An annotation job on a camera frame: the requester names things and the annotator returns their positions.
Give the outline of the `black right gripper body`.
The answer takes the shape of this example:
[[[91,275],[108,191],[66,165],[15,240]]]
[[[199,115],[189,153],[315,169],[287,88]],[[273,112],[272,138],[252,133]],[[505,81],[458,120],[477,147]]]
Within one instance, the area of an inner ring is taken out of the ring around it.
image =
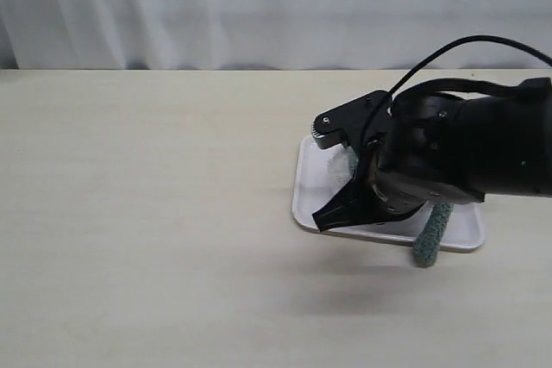
[[[466,183],[446,136],[465,100],[437,92],[397,97],[391,127],[369,166],[366,185],[383,215],[409,217],[427,202],[481,203],[483,193]]]

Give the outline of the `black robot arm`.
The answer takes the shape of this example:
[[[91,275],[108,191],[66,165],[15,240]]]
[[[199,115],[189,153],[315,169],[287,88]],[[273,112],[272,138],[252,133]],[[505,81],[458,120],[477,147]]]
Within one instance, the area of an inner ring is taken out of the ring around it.
[[[404,221],[427,203],[551,194],[551,81],[437,78],[376,90],[318,115],[318,147],[357,159],[313,214],[319,231]]]

